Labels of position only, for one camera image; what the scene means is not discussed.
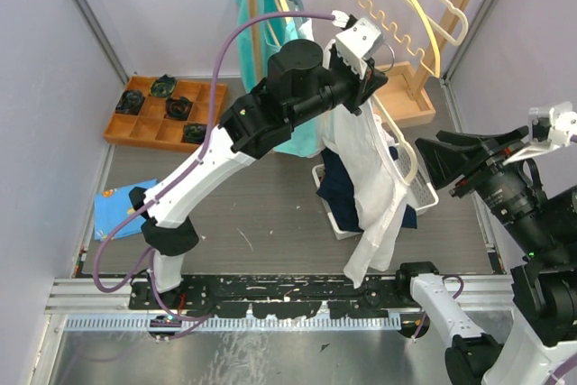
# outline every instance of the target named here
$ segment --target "gray wood floor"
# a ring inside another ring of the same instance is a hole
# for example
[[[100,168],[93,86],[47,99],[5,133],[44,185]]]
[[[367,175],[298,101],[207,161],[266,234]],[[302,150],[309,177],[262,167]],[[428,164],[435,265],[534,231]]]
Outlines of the gray wood floor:
[[[453,129],[438,82],[426,89],[437,115],[431,124],[405,130],[410,140]],[[163,179],[186,157],[119,146],[106,188]],[[183,272],[341,273],[359,237],[334,238],[311,176],[319,161],[274,153],[229,178],[191,214],[202,239],[187,254]],[[472,199],[438,194],[440,204],[418,218],[418,229],[401,230],[389,272],[404,261],[432,261],[442,273],[491,273]],[[139,234],[112,242],[101,271],[127,272],[145,246]],[[95,247],[85,272],[92,271]]]

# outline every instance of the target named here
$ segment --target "white cloth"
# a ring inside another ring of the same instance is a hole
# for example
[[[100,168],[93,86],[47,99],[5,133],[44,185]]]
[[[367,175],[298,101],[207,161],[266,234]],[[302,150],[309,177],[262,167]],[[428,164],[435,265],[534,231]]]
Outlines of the white cloth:
[[[408,193],[408,183],[390,155],[394,140],[373,114],[371,99],[361,110],[356,116],[339,105],[320,116],[317,124],[323,144],[339,155],[354,186],[359,227],[364,233],[344,267],[344,275],[356,288],[369,267],[389,267]]]

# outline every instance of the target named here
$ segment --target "orange wooden tray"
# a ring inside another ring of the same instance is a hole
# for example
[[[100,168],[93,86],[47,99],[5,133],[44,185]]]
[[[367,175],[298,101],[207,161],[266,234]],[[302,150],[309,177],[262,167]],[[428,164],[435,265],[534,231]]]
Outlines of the orange wooden tray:
[[[150,96],[149,91],[155,77],[132,76],[124,90],[140,90],[144,104],[137,115],[114,113],[105,129],[105,139],[112,144],[164,149],[167,151],[193,152],[197,144],[182,141],[183,128],[188,123],[208,123],[208,96],[210,83],[179,80],[173,98],[185,96],[192,102],[187,121],[170,119],[165,111],[165,98]],[[215,121],[223,113],[228,97],[228,86],[216,85]]]

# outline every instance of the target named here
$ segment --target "navy blue cloth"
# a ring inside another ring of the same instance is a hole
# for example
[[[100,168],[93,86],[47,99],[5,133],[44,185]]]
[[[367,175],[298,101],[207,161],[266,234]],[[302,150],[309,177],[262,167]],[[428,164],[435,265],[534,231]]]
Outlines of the navy blue cloth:
[[[396,148],[389,147],[389,151],[393,160],[398,159]],[[341,230],[361,233],[359,216],[354,205],[353,182],[341,158],[329,149],[324,149],[321,152],[321,156],[325,163],[325,176],[321,180],[321,185],[316,193],[328,203],[334,220]],[[417,212],[409,205],[407,205],[403,215],[401,227],[417,228]]]

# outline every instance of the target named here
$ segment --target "blue cloth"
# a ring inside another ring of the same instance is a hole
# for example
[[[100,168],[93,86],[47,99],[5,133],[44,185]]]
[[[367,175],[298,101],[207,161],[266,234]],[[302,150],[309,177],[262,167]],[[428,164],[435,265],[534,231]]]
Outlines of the blue cloth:
[[[237,23],[241,25],[249,19],[247,0],[235,0],[235,2],[240,8]],[[257,0],[257,2],[259,15],[278,11],[274,0]],[[283,18],[270,20],[270,26],[279,40],[280,46],[285,42],[298,39],[296,23],[302,22],[290,20],[290,22],[286,24]],[[260,22],[256,25],[259,26],[261,36],[262,73],[266,76],[268,74],[269,57],[278,53],[280,46],[274,42],[274,39],[270,35],[270,28],[265,22]],[[257,85],[254,59],[252,57],[252,35],[250,29],[245,30],[238,36],[238,52],[244,89],[246,92],[250,92],[252,88]],[[316,153],[316,144],[316,126],[315,122],[311,120],[296,127],[291,134],[290,140],[275,147],[274,150],[299,157],[308,157]]]
[[[397,160],[397,148],[389,147],[389,151],[393,160]],[[341,157],[329,149],[324,149],[321,156],[325,164],[325,176],[316,193],[328,203],[334,220],[341,230],[362,232],[359,227],[357,208],[354,204],[353,182],[341,161]],[[417,229],[417,211],[412,206],[407,205],[401,227]]]
[[[134,212],[128,193],[134,187],[152,188],[157,181],[148,180],[139,184],[129,185],[109,189],[102,194],[97,194],[94,199],[94,238],[103,241],[122,221]],[[144,219],[139,217],[133,219],[128,225],[123,227],[114,238],[123,238],[141,231]]]

